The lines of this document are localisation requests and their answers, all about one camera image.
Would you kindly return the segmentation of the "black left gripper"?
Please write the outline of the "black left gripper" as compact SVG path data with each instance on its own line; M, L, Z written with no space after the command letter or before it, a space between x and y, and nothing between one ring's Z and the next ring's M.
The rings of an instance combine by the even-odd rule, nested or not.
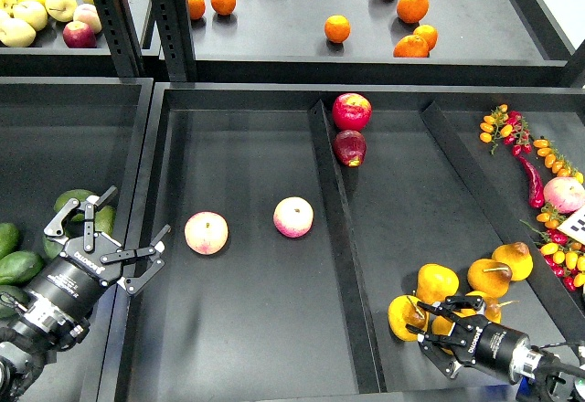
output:
M101 196L83 202L70 199L45 227L45 236L61 243L63 250L27 286L29 321L49 316L59 322L78 322L112 285L134 296L165 265L161 255L169 224L140 249L124 249L108 234L94 230L95 213L116 195L117 187L112 185ZM67 219L75 210L85 214L82 222Z

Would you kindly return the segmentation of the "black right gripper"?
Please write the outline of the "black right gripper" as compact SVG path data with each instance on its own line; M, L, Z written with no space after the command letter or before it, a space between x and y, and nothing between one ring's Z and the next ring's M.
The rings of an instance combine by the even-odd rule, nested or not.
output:
M417 307L434 316L444 316L454 322L463 322L452 313L443 302L417 302ZM496 379L517 383L530 377L530 342L525 333L493 323L482 315L469 318L463 327L474 330L473 341L477 347L473 354L466 352L466 342L438 337L431 331L407 323L406 331L410 337L418 337L420 351L443 373L454 379L464 367L471 367Z

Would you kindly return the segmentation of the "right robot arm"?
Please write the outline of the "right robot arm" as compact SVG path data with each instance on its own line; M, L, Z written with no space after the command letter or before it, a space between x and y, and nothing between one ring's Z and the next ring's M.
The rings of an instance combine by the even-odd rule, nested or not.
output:
M407 323L421 352L447 378L464 368L517 385L519 401L584 399L584 369L530 343L527 334L489 320L481 296L448 296L433 304L413 302L424 316L442 317L452 326L446 334Z

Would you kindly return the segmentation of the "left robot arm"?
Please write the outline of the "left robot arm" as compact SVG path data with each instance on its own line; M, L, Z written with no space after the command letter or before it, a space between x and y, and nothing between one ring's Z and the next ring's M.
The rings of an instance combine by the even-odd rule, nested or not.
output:
M140 249L125 249L96 229L97 212L116 193L111 186L101 196L70 198L44 228L45 237L61 249L26 287L28 300L2 293L1 303L16 312L1 329L2 400L18 400L57 353L83 341L90 312L110 287L118 284L134 296L165 265L168 225Z

